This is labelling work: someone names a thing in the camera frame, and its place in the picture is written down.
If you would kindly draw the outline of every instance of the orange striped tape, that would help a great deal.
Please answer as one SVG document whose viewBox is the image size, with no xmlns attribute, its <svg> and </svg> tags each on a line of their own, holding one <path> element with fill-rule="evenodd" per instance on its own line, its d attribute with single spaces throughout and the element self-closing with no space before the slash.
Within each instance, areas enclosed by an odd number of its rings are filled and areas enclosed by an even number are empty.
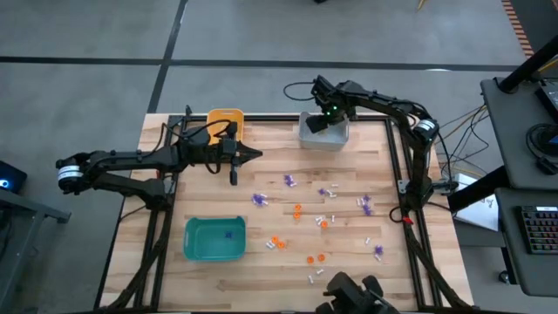
<svg viewBox="0 0 558 314">
<path fill-rule="evenodd" d="M 512 28 L 514 28 L 515 36 L 517 37 L 517 40 L 520 41 L 521 49 L 523 50 L 523 53 L 525 53 L 525 57 L 529 58 L 533 56 L 533 48 L 527 39 L 527 35 L 525 35 L 520 19 L 517 17 L 517 14 L 515 14 L 515 9 L 512 3 L 509 2 L 509 0 L 502 0 L 502 5 L 504 6 L 504 11 L 512 24 Z"/>
</svg>

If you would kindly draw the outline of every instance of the teal plastic bin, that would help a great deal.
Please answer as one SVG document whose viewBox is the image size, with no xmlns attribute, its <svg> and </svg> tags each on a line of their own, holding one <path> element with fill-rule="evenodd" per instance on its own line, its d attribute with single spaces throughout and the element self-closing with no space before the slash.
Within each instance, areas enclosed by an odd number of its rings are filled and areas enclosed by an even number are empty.
<svg viewBox="0 0 558 314">
<path fill-rule="evenodd" d="M 233 261 L 246 250 L 246 222 L 192 218 L 184 231 L 184 256 L 192 261 Z"/>
</svg>

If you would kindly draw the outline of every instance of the gray plastic bin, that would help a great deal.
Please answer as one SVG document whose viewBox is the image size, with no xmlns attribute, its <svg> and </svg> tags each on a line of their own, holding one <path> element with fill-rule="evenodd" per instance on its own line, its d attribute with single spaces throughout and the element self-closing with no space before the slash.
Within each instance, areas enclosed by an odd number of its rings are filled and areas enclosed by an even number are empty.
<svg viewBox="0 0 558 314">
<path fill-rule="evenodd" d="M 318 133 L 312 133 L 306 125 L 306 119 L 309 116 L 309 113 L 302 112 L 298 118 L 300 146 L 307 149 L 340 151 L 349 140 L 349 121 L 345 118 L 343 122 L 329 126 Z"/>
</svg>

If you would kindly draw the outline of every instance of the orange object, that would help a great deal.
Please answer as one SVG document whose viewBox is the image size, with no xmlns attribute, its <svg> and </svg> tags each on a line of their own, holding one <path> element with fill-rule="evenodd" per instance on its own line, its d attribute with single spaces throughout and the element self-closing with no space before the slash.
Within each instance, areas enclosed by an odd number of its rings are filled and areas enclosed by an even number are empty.
<svg viewBox="0 0 558 314">
<path fill-rule="evenodd" d="M 207 123 L 227 119 L 231 122 L 236 122 L 236 140 L 242 140 L 242 129 L 244 127 L 244 113 L 240 109 L 214 109 L 208 113 Z M 219 143 L 219 138 L 214 135 L 225 129 L 227 123 L 217 123 L 208 127 L 208 133 L 211 136 L 209 144 Z"/>
</svg>

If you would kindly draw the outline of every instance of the blue light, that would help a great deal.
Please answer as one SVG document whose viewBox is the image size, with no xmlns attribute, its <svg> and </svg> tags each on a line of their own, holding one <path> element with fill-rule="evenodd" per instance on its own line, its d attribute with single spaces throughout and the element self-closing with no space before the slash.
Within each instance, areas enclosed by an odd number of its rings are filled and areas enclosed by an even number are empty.
<svg viewBox="0 0 558 314">
<path fill-rule="evenodd" d="M 0 179 L 0 188 L 9 188 L 10 182 L 5 179 Z"/>
</svg>

